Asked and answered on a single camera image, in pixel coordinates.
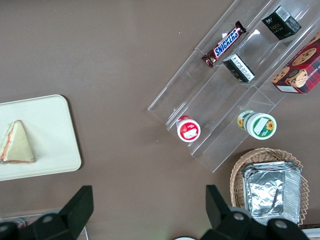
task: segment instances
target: sandwich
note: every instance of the sandwich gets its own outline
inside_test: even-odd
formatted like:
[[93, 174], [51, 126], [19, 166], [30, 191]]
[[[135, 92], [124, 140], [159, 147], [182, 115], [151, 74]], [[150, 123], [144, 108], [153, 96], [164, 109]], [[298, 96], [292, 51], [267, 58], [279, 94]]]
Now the sandwich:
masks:
[[20, 164], [35, 161], [21, 120], [8, 124], [0, 142], [0, 155], [1, 163]]

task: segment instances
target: snickers bar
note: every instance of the snickers bar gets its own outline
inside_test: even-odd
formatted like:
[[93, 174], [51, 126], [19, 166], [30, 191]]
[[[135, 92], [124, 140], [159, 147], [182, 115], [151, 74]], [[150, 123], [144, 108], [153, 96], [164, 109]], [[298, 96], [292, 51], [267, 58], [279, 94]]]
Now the snickers bar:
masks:
[[247, 30], [241, 25], [240, 21], [235, 23], [235, 27], [206, 55], [201, 59], [212, 68], [215, 62], [244, 34]]

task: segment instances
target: white plate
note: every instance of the white plate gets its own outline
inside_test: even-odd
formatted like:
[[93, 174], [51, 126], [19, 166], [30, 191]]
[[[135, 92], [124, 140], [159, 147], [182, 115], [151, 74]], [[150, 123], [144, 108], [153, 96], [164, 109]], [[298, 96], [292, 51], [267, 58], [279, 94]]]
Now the white plate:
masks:
[[0, 181], [77, 170], [81, 158], [68, 102], [61, 95], [0, 103], [0, 137], [21, 120], [35, 162], [0, 164]]

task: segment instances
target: red lid cup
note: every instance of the red lid cup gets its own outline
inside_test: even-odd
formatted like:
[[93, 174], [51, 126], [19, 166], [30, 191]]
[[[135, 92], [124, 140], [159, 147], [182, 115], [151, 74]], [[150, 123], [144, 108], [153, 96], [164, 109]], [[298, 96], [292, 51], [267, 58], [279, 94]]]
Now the red lid cup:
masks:
[[199, 124], [187, 115], [181, 116], [176, 121], [176, 130], [179, 138], [186, 143], [197, 140], [201, 132]]

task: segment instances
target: acrylic shelf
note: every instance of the acrylic shelf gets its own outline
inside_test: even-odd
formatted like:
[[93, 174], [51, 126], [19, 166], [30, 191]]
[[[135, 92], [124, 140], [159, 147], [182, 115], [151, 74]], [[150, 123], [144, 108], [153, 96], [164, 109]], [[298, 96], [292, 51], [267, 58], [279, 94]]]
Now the acrylic shelf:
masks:
[[[302, 26], [297, 34], [281, 41], [261, 21], [280, 5]], [[319, 9], [318, 0], [234, 1], [148, 110], [177, 139], [180, 116], [189, 115], [197, 121], [200, 137], [191, 143], [181, 142], [214, 172], [248, 137], [237, 125], [238, 115], [244, 110], [270, 113], [287, 94], [277, 90], [271, 79], [320, 30]], [[236, 21], [247, 32], [209, 68], [201, 58]], [[238, 82], [223, 65], [223, 59], [232, 54], [238, 54], [254, 72], [255, 78], [249, 83]]]

